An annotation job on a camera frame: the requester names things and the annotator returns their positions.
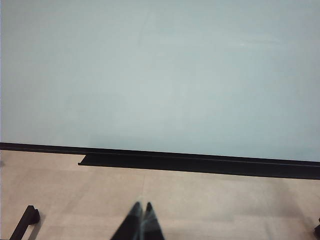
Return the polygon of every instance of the floor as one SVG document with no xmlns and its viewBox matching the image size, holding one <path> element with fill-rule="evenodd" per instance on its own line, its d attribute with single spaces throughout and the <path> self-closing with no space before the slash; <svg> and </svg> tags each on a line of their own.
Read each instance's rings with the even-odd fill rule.
<svg viewBox="0 0 320 240">
<path fill-rule="evenodd" d="M 314 240 L 320 181 L 78 166 L 82 155 L 1 151 L 1 239 L 107 240 L 151 201 L 167 240 Z"/>
</svg>

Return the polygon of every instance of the black metal leg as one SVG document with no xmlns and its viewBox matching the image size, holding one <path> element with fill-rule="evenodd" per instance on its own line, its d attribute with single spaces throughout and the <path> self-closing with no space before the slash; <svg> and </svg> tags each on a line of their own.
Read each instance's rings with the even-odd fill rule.
<svg viewBox="0 0 320 240">
<path fill-rule="evenodd" d="M 35 209 L 32 205 L 27 206 L 18 225 L 13 231 L 10 240 L 21 240 L 27 230 L 27 227 L 38 223 L 39 220 L 40 215 L 38 209 Z"/>
</svg>

